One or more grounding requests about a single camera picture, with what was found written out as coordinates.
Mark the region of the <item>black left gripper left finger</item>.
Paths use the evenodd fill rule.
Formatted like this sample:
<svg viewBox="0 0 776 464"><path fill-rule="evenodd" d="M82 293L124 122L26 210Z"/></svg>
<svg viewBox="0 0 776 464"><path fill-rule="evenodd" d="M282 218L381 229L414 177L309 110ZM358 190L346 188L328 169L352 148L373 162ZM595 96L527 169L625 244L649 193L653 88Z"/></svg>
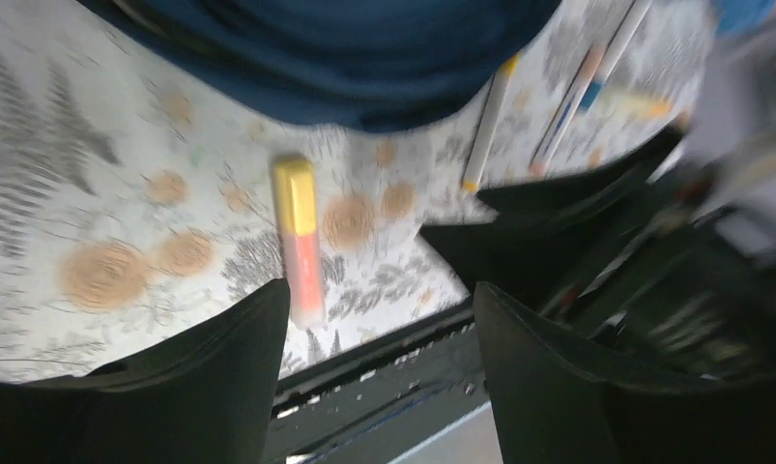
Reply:
<svg viewBox="0 0 776 464"><path fill-rule="evenodd" d="M274 279L83 377L0 383L0 463L257 463L290 308Z"/></svg>

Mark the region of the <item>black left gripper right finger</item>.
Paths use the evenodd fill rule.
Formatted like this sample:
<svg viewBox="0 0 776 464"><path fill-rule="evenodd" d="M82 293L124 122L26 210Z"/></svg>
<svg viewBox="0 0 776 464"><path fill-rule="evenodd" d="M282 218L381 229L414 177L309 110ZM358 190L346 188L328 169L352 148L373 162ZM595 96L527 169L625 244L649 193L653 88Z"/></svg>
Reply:
<svg viewBox="0 0 776 464"><path fill-rule="evenodd" d="M489 282L474 318L507 463L776 463L776 374L722 382L640 362Z"/></svg>

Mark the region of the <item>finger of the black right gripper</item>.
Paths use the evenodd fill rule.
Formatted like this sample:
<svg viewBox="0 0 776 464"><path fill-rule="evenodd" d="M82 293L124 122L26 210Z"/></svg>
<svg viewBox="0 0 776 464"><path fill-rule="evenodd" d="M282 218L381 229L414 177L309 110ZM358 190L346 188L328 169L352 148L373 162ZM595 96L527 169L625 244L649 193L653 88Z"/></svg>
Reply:
<svg viewBox="0 0 776 464"><path fill-rule="evenodd" d="M602 166L519 185L481 190L494 210L486 223L424 224L419 236L470 291L491 282L525 305L549 297L562 276L623 213L684 138L667 126Z"/></svg>

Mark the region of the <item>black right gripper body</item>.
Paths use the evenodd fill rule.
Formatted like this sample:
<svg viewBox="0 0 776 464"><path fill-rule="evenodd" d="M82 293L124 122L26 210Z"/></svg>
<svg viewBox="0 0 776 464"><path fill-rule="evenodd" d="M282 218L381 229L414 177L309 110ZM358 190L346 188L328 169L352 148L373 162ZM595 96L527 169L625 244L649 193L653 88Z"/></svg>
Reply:
<svg viewBox="0 0 776 464"><path fill-rule="evenodd" d="M555 290L555 321L706 378L776 370L776 217L743 200L708 209L718 189L713 167L662 176Z"/></svg>

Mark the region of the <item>orange capped white marker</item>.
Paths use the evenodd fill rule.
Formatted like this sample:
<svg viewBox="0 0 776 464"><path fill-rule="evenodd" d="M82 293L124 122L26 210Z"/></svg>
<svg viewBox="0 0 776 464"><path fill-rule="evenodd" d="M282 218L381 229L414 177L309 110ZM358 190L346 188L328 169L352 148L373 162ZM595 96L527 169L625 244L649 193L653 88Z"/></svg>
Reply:
<svg viewBox="0 0 776 464"><path fill-rule="evenodd" d="M605 46L594 44L589 48L578 71L573 76L560 104L548 124L542 139L538 143L529 164L529 172L535 176L542 176L553 158L561 138L566 132L567 125L577 111L580 101L588 90L589 85L597 71L604 53Z"/></svg>

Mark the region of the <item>yellow capped white marker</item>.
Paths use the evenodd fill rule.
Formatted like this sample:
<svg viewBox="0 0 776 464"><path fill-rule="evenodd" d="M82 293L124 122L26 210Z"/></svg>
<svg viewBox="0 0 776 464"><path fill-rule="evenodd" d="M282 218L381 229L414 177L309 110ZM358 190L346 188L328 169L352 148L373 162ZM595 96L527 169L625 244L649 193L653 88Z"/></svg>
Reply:
<svg viewBox="0 0 776 464"><path fill-rule="evenodd" d="M462 190L468 193L477 192L481 177L492 148L497 124L503 109L503 102L519 59L516 53L508 59L489 81L488 92L478 121L474 142L468 156L468 162L462 177Z"/></svg>

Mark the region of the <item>blue capped white marker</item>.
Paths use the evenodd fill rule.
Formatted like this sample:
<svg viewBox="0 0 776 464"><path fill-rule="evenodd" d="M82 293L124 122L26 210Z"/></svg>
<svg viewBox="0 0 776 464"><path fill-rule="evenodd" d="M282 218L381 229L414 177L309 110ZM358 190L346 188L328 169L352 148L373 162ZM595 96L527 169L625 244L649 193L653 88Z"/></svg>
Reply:
<svg viewBox="0 0 776 464"><path fill-rule="evenodd" d="M632 3L626 12L623 20L616 30L616 33L606 48L604 56L598 66L598 69L595 72L593 79L589 84L587 91L580 101L580 110L587 111L594 105L595 100L603 90L604 85L616 68L618 60L624 53L627 45L633 38L639 25L646 16L649 6L650 1L648 0L636 0Z"/></svg>

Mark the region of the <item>navy blue backpack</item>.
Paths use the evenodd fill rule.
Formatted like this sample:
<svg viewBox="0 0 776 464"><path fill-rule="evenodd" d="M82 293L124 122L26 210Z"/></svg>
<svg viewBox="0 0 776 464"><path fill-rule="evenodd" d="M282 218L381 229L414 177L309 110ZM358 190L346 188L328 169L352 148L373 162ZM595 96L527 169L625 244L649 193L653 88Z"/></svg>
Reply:
<svg viewBox="0 0 776 464"><path fill-rule="evenodd" d="M556 1L89 1L226 97L278 121L405 131L461 110Z"/></svg>

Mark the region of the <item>pink highlighter pen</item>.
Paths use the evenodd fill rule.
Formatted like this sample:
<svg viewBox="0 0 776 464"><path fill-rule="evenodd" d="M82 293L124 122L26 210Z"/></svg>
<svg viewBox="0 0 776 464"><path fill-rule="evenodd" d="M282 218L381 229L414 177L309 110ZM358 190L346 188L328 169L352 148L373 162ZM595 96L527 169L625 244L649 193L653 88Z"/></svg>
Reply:
<svg viewBox="0 0 776 464"><path fill-rule="evenodd" d="M299 329L312 329L326 315L314 167L302 155L285 154L274 159L272 176L290 318Z"/></svg>

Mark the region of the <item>yellow highlighter pen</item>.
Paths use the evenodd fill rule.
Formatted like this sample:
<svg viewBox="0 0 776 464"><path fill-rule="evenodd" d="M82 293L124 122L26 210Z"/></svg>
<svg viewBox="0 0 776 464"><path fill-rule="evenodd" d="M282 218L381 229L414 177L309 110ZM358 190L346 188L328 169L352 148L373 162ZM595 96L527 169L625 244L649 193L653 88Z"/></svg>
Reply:
<svg viewBox="0 0 776 464"><path fill-rule="evenodd" d="M617 110L644 119L668 115L674 108L670 102L663 99L625 90L608 91L606 100Z"/></svg>

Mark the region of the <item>floral table mat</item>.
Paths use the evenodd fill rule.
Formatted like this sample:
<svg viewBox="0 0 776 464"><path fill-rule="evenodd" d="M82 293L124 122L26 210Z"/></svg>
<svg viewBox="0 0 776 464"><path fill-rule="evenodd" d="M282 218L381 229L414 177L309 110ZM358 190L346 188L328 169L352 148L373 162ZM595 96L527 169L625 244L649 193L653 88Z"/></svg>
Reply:
<svg viewBox="0 0 776 464"><path fill-rule="evenodd" d="M411 130L299 126L234 101L86 8L0 1L0 380L83 375L219 314L282 274L270 164L314 166L325 319L290 328L289 374L458 304L425 222L486 216L461 182L484 106ZM510 78L481 181L537 178L532 153L589 48L634 1L556 1ZM690 104L715 39L705 1L650 1L607 83L542 176L617 160Z"/></svg>

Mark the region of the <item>blue pikachu cloth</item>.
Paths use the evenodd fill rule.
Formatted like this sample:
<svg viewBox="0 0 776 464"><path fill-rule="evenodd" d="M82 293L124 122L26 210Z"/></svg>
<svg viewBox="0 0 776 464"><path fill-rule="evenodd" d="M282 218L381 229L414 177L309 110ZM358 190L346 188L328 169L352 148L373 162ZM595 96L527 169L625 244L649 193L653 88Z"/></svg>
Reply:
<svg viewBox="0 0 776 464"><path fill-rule="evenodd" d="M710 0L709 4L717 18L717 35L728 36L760 25L776 5L776 0Z"/></svg>

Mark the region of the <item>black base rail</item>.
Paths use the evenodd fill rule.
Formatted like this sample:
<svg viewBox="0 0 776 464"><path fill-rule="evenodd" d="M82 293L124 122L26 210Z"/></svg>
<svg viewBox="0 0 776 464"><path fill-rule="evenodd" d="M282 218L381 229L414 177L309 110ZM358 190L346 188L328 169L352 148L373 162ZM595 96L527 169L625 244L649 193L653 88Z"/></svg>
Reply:
<svg viewBox="0 0 776 464"><path fill-rule="evenodd" d="M488 400L464 301L280 379L262 460L389 463Z"/></svg>

